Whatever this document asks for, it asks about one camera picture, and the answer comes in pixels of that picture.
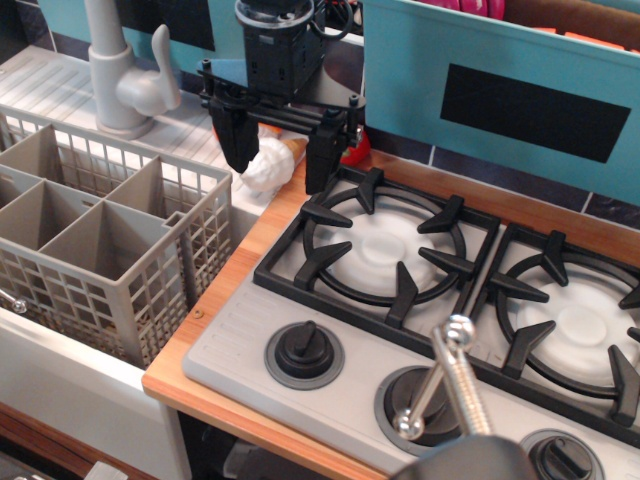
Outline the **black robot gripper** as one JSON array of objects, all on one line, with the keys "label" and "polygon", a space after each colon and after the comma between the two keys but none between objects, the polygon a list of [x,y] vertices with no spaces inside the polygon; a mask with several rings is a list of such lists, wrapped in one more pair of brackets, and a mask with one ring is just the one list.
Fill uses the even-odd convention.
[{"label": "black robot gripper", "polygon": [[238,1],[241,60],[202,62],[203,104],[227,164],[244,173],[259,152],[258,123],[309,136],[306,193],[325,190],[358,135],[364,97],[326,71],[329,43],[354,25],[348,1]]}]

